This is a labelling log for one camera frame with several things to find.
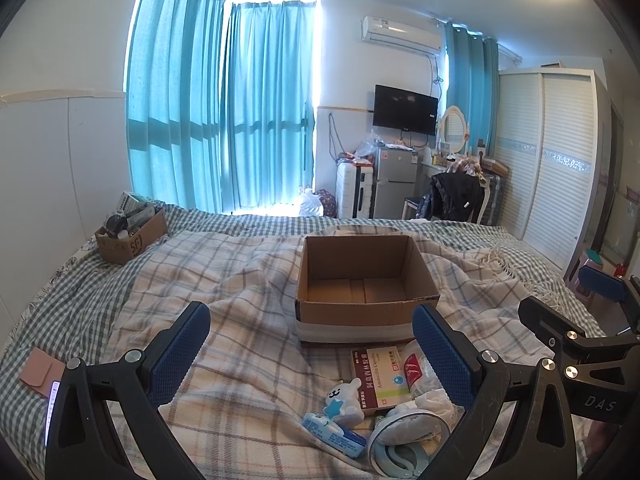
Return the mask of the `light blue folding hanger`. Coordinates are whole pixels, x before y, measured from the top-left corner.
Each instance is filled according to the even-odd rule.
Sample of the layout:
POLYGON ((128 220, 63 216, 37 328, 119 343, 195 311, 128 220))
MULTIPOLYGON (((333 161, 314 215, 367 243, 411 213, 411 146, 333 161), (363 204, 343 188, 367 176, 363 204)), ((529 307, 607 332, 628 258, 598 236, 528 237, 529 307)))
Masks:
POLYGON ((447 423, 429 410, 393 410, 376 422, 367 445, 367 460, 380 476, 417 479, 449 436, 447 423))

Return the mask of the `blue white tissue pack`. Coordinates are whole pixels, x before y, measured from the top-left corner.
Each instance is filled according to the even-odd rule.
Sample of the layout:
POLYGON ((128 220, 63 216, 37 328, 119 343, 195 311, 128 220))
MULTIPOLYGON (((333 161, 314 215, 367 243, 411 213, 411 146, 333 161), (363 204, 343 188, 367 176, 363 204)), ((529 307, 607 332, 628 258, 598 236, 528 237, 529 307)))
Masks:
POLYGON ((307 413, 302 426, 315 438, 350 458, 358 458, 367 447, 367 440, 344 428, 326 415, 307 413))

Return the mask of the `clear plastic bottle red label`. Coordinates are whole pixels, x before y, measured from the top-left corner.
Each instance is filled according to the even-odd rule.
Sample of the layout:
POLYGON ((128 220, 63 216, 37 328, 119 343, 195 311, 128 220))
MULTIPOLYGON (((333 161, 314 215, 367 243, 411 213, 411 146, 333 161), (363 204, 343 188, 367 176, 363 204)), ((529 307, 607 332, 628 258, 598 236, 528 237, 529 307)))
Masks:
POLYGON ((400 356, 409 391, 414 398, 442 386, 416 340, 408 342, 401 350, 400 356))

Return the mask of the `smartphone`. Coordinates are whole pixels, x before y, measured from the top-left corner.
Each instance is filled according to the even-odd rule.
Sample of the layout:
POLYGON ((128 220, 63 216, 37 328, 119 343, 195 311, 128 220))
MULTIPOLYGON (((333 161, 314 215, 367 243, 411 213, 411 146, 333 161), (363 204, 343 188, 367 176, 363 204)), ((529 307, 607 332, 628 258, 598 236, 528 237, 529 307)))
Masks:
POLYGON ((44 445, 48 445, 49 442, 53 411, 55 407, 56 397, 58 396, 58 388, 60 388, 60 382, 58 380, 54 380, 53 382, 51 382, 48 395, 46 421, 44 422, 44 445))

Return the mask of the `pink wallet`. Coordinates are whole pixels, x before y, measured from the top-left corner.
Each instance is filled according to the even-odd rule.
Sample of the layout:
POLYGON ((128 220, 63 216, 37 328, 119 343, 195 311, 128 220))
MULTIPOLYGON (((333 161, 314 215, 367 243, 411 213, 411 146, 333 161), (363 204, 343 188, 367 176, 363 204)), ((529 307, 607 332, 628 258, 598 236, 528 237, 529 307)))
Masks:
POLYGON ((64 373, 65 364, 39 348, 32 348, 22 368, 21 382, 42 396, 48 396, 51 386, 64 373))

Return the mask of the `amoxicillin medicine box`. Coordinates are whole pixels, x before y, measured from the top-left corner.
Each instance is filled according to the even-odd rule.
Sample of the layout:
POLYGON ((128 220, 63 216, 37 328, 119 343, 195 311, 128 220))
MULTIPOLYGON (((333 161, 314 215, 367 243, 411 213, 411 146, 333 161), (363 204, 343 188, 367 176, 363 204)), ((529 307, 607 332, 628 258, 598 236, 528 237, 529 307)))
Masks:
POLYGON ((361 382, 358 398, 364 414, 388 411, 411 400, 396 346, 355 349, 350 358, 352 374, 361 382))

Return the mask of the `white bear figurine blue star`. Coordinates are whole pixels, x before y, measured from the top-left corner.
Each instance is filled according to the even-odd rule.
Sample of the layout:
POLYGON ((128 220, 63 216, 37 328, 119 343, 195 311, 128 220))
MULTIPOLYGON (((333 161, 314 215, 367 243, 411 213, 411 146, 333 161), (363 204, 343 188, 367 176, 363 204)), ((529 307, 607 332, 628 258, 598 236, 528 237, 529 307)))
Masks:
POLYGON ((329 420, 352 429, 363 422, 364 413, 359 400, 361 380, 341 382, 326 395, 323 413, 329 420))

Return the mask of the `beige plaid blanket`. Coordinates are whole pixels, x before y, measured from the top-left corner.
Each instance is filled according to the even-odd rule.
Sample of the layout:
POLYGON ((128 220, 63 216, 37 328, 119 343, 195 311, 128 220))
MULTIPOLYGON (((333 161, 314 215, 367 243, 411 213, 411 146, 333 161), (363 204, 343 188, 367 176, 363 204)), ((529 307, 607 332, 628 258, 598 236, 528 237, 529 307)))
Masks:
MULTIPOLYGON (((416 241, 439 291, 438 310, 477 348, 533 364, 546 348, 518 322, 518 303, 544 300, 583 330, 596 322, 542 260, 505 232, 482 226, 398 222, 390 236, 416 241)), ((162 415, 209 479, 369 479, 372 470, 328 448, 303 416, 347 374, 342 350, 309 348, 294 321, 303 237, 183 233, 134 272, 106 362, 142 348, 193 300, 209 333, 162 415)))

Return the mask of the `open brown cardboard box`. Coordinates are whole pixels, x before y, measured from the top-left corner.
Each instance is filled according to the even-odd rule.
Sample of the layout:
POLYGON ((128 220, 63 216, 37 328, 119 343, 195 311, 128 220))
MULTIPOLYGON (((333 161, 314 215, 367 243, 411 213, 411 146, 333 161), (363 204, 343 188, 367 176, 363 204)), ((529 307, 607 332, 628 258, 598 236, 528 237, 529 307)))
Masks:
POLYGON ((295 325, 305 344, 408 341, 413 311, 438 300, 424 253, 411 236, 308 236, 304 241, 295 325))

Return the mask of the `white sliding wardrobe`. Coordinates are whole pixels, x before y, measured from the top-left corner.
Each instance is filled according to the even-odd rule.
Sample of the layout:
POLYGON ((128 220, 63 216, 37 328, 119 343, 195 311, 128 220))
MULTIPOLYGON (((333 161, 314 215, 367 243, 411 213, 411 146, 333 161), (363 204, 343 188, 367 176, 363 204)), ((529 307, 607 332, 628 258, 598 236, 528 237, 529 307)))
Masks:
POLYGON ((561 271, 579 257, 602 209, 611 101, 592 70, 538 68, 499 76, 492 154, 509 168, 500 224, 561 271))

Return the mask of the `chair with black jacket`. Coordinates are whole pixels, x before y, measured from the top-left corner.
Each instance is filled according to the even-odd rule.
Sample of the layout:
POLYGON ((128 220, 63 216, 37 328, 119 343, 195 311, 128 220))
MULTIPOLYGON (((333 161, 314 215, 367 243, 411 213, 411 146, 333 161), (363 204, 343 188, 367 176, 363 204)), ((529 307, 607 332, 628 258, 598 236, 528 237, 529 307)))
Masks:
POLYGON ((431 178, 425 218, 478 223, 488 203, 488 191, 480 162, 474 157, 458 159, 431 178))

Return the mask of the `small cardboard box with clutter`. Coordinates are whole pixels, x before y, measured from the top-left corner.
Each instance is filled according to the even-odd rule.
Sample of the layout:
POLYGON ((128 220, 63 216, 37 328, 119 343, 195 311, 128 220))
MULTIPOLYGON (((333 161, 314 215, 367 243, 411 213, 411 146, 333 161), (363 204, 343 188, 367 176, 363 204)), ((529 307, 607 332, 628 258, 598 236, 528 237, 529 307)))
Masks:
POLYGON ((166 233, 162 206, 141 195, 122 192, 115 210, 105 217, 94 238, 104 261, 126 264, 166 233))

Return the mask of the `white suitcase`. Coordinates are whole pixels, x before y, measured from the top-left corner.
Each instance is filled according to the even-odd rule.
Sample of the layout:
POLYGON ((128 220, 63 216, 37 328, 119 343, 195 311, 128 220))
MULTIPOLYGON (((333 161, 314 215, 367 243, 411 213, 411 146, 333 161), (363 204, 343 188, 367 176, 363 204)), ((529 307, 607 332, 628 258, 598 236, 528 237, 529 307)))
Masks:
POLYGON ((340 219, 370 217, 373 191, 373 167, 340 162, 336 168, 335 198, 340 219))

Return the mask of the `white plastic bag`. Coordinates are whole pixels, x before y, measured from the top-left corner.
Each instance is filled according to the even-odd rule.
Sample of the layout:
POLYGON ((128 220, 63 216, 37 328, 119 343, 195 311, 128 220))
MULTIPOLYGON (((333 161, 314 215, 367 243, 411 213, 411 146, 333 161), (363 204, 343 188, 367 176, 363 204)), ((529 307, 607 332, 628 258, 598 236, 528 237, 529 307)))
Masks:
POLYGON ((305 188, 294 200, 299 217, 322 217, 324 208, 320 197, 312 192, 311 188, 305 188))

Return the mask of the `narrow blue curtain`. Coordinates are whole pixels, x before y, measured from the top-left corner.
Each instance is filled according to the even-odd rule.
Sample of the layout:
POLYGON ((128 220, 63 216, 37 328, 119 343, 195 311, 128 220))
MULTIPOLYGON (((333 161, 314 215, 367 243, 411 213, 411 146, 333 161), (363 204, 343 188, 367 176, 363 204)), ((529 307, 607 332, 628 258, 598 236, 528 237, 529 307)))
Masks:
POLYGON ((463 26, 445 25, 449 65, 447 104, 456 106, 469 127, 469 148, 483 140, 492 149, 499 102, 499 50, 495 38, 472 34, 463 26))

